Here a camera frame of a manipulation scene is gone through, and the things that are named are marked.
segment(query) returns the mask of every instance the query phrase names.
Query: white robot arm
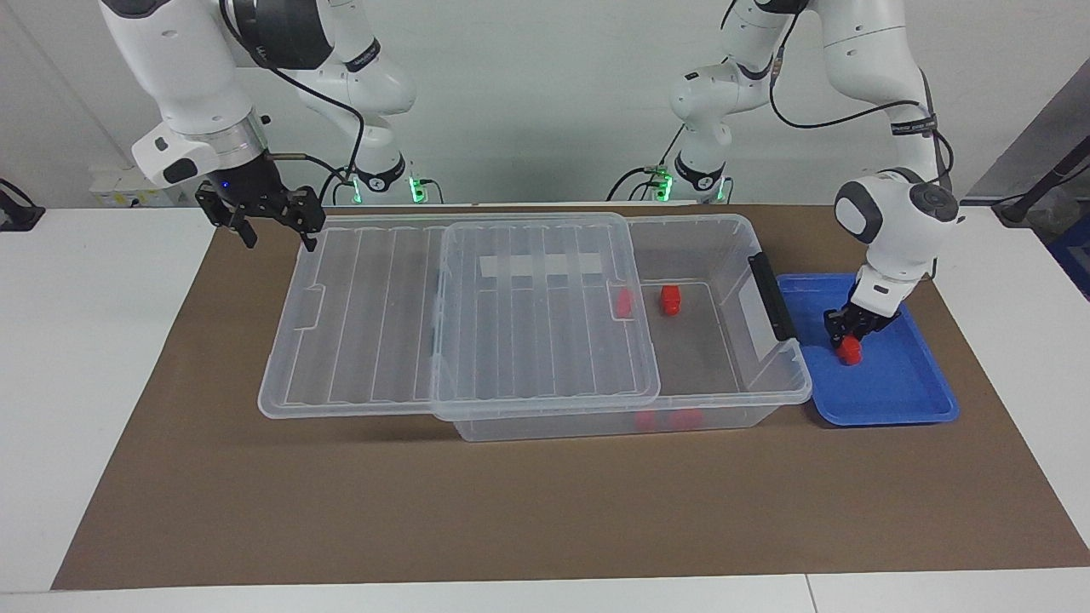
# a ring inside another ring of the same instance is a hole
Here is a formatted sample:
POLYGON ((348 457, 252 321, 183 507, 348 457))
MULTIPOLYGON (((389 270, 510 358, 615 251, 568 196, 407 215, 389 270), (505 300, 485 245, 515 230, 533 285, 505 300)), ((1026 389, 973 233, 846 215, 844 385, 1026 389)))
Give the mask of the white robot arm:
MULTIPOLYGON (((409 110, 415 87, 382 52, 358 2, 100 0, 100 8, 164 119, 133 145, 141 170, 160 187, 207 176, 210 184, 202 185, 197 201, 213 224, 237 231, 247 247, 257 240, 249 216, 277 219, 313 250, 308 235, 322 229, 325 213, 313 189, 283 187, 221 26, 258 65, 298 71, 298 82, 328 98, 303 92, 307 106, 353 140, 356 116, 366 121, 346 168, 363 179, 365 191, 388 194, 393 185, 410 183, 409 165, 382 116, 409 110)), ((409 200, 408 188, 403 193, 409 200)))
MULTIPOLYGON (((848 303, 826 314, 839 349, 846 341, 858 345, 897 316, 958 214, 956 199, 936 184, 944 178, 937 125, 909 50, 901 0, 734 0, 723 24, 726 60, 686 74, 671 91, 674 111, 686 124, 674 189, 678 197, 716 200, 731 143, 725 120, 770 101, 775 108, 777 46, 782 51, 784 29, 804 10, 821 17, 829 82, 885 110, 897 145, 893 168, 849 181, 836 195, 837 220, 869 245, 848 303)), ((840 122, 784 120, 796 128, 840 122)))

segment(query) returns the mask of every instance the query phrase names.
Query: power cord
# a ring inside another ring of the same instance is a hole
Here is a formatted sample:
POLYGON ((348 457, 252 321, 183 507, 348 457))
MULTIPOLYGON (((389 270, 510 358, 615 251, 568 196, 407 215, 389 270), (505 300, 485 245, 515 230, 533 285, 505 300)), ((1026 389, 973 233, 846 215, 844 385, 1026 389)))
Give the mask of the power cord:
POLYGON ((730 12, 735 10, 735 4, 737 4, 737 3, 738 3, 738 0, 730 0, 730 5, 727 7, 727 12, 723 13, 723 21, 719 22, 719 29, 723 29, 724 27, 727 27, 727 17, 730 16, 730 12))
POLYGON ((640 200, 641 201, 646 200, 647 199, 647 190, 650 190, 651 188, 654 188, 654 187, 655 187, 655 182, 654 181, 646 181, 644 183, 640 183, 639 185, 632 188, 632 193, 628 194, 629 202, 635 201, 635 192, 640 191, 640 188, 643 188, 643 195, 640 196, 640 200))
POLYGON ((625 184, 625 181, 628 181, 629 179, 631 179, 632 177, 635 177, 637 175, 639 175, 641 172, 644 173, 644 175, 653 175, 654 173, 652 171, 652 169, 646 168, 646 167, 642 167, 642 166, 640 168, 633 168, 633 169, 629 170, 623 176, 621 176, 621 178, 618 179, 616 183, 614 183, 613 189, 609 190, 609 195, 606 196, 606 202, 611 202, 613 201, 613 196, 615 196, 617 194, 617 190, 619 190, 620 187, 625 184))
POLYGON ((435 189, 439 192, 439 204, 447 204, 447 199, 443 196, 443 185, 439 184, 435 179, 421 179, 421 185, 435 185, 435 189))
POLYGON ((730 191, 727 192, 727 206, 730 206, 730 199, 735 197, 735 178, 726 177, 724 181, 730 181, 730 191))
POLYGON ((312 164, 316 164, 316 165, 320 166, 322 168, 325 168, 326 170, 328 170, 329 171, 329 176, 339 179, 341 183, 347 183, 348 182, 348 177, 346 177, 344 175, 341 175, 341 169, 334 168, 332 165, 329 164, 328 161, 326 161, 324 159, 320 159, 320 158, 317 158, 317 157, 314 157, 312 155, 307 155, 307 154, 271 154, 271 156, 272 156, 272 159, 276 159, 276 160, 282 160, 282 161, 310 161, 312 164))
POLYGON ((329 96, 326 96, 325 94, 323 94, 320 92, 317 92, 317 91, 315 91, 315 89, 313 89, 311 87, 307 87, 306 85, 303 85, 299 81, 295 81, 294 79, 292 79, 292 77, 288 76, 287 74, 284 74, 282 71, 280 71, 280 69, 278 69, 275 65, 271 65, 267 61, 265 61, 265 58, 263 58, 261 56, 261 53, 258 53, 255 49, 251 49, 250 46, 246 45, 242 40, 242 35, 239 34, 239 31, 234 27, 234 24, 231 23, 231 17, 230 17, 230 15, 228 14, 228 11, 227 11, 227 0, 219 0, 219 14, 223 19, 223 24, 227 26, 228 32, 231 33, 231 37, 234 38, 234 40, 239 45, 241 45, 242 48, 245 49, 247 53, 250 53, 250 57, 252 57, 254 59, 254 62, 256 62, 257 65, 259 65, 259 67, 268 70, 269 72, 271 72, 272 74, 277 75, 278 77, 280 77, 282 81, 287 82, 288 84, 290 84, 290 85, 292 85, 292 86, 294 86, 294 87, 296 87, 299 89, 302 89, 303 92, 306 92, 307 94, 314 96, 315 98, 317 98, 317 99, 319 99, 319 100, 322 100, 324 103, 330 104, 330 105, 332 105, 335 107, 338 107, 338 108, 341 108, 341 109, 344 109, 348 112, 352 113, 353 117, 355 117, 355 119, 360 122, 360 131, 359 131, 359 133, 356 133, 355 144, 352 146, 352 157, 349 158, 349 163, 348 163, 348 166, 347 166, 347 169, 348 169, 347 175, 351 176, 352 172, 355 170, 355 156, 359 155, 360 147, 363 145, 363 135, 364 135, 364 131, 367 128, 367 122, 363 119, 363 113, 361 113, 359 110, 350 107, 349 105, 346 105, 344 103, 341 103, 340 100, 335 100, 334 98, 330 98, 329 96))

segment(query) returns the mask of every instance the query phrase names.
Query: blue tray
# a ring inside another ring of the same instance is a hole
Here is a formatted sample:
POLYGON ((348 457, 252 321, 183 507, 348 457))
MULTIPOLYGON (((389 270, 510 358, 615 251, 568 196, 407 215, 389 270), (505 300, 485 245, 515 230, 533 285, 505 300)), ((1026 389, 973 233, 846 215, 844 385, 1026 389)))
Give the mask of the blue tray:
POLYGON ((940 423, 959 409, 908 309, 863 339, 863 361, 846 366, 828 342, 824 313, 848 298, 855 275, 780 275, 779 287, 798 329, 814 382, 818 412, 835 425, 940 423))

